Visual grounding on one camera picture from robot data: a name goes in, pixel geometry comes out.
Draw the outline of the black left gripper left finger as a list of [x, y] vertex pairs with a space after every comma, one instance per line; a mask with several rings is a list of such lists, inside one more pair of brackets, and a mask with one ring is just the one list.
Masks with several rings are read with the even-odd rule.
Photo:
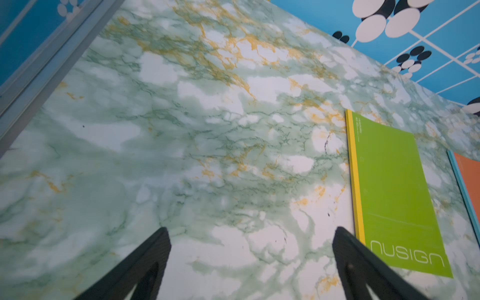
[[110, 272], [94, 283], [78, 300], [155, 300], [160, 291], [171, 241], [168, 230], [159, 228]]

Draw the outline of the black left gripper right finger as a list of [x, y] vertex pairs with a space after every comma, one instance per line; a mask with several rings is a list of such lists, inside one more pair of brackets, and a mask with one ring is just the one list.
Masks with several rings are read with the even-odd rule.
[[337, 271], [348, 300], [425, 300], [411, 286], [344, 227], [337, 227], [332, 242]]

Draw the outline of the green cover notebook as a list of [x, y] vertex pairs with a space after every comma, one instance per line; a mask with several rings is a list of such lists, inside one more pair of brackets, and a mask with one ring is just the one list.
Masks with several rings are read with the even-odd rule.
[[390, 267], [452, 278], [414, 135], [345, 119], [357, 239]]

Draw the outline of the orange cover notebook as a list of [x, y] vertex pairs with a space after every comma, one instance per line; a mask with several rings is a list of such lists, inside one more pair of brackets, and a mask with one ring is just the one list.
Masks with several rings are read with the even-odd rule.
[[447, 151], [454, 175], [471, 220], [477, 242], [480, 242], [480, 162]]

